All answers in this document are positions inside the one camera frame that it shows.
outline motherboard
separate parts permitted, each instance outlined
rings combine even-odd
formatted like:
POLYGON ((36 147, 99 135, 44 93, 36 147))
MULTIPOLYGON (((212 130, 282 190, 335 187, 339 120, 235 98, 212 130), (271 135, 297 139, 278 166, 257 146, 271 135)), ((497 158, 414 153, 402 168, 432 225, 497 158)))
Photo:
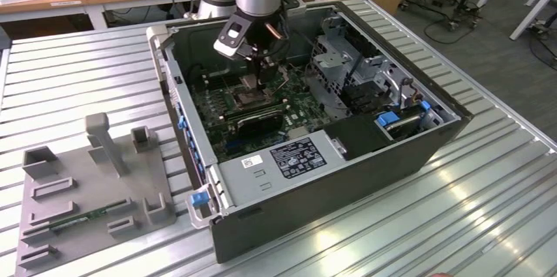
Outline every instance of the motherboard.
POLYGON ((321 130, 331 122, 306 85, 306 65, 281 65, 265 89, 250 75, 200 75, 192 99, 219 161, 321 130))

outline power supply label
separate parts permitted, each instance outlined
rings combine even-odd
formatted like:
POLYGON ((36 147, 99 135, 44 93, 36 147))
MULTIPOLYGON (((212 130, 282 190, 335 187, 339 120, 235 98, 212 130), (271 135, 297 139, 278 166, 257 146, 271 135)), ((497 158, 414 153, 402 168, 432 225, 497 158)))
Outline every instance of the power supply label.
POLYGON ((273 149, 271 155, 287 179, 327 164, 310 138, 273 149))

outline metal bracket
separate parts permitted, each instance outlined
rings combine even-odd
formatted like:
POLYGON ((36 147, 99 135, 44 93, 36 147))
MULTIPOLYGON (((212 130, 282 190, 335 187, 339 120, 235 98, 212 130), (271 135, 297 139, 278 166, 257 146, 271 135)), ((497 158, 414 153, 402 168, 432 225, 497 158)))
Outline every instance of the metal bracket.
POLYGON ((203 229, 208 227, 208 225, 211 225, 211 221, 215 218, 220 217, 220 213, 212 214, 210 217, 202 217, 200 214, 198 214, 198 210, 194 207, 194 204, 191 202, 191 197, 194 196, 194 194, 200 194, 203 192, 207 192, 210 187, 211 187, 210 184, 204 184, 199 189, 187 191, 186 193, 186 205, 188 207, 191 225, 194 225, 196 229, 203 229))

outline barcode sticker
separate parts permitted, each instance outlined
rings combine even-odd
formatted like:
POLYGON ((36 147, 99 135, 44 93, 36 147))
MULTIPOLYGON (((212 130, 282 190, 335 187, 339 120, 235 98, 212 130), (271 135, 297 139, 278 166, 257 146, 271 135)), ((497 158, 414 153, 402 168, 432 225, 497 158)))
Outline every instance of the barcode sticker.
POLYGON ((52 2, 51 6, 52 7, 58 7, 60 5, 80 5, 82 1, 80 0, 75 0, 75 1, 63 1, 63 2, 52 2))

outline blue latch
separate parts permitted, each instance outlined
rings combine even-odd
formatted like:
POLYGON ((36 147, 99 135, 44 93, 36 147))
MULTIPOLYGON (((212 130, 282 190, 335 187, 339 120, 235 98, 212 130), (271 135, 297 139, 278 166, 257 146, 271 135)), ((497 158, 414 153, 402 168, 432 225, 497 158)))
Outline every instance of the blue latch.
POLYGON ((377 121, 382 127, 393 124, 394 122, 398 122, 399 119, 401 118, 393 111, 386 112, 377 117, 377 121))
POLYGON ((422 102, 419 103, 419 105, 421 105, 421 108, 422 108, 424 110, 426 110, 426 111, 429 111, 429 109, 432 109, 432 105, 429 104, 429 102, 428 102, 428 101, 422 101, 422 102))
POLYGON ((180 119, 178 121, 178 128, 180 129, 186 129, 187 128, 187 124, 186 124, 186 116, 180 115, 180 119))
POLYGON ((207 204, 210 200, 211 198, 208 197, 207 191, 191 195, 191 205, 194 207, 200 207, 203 204, 207 204))

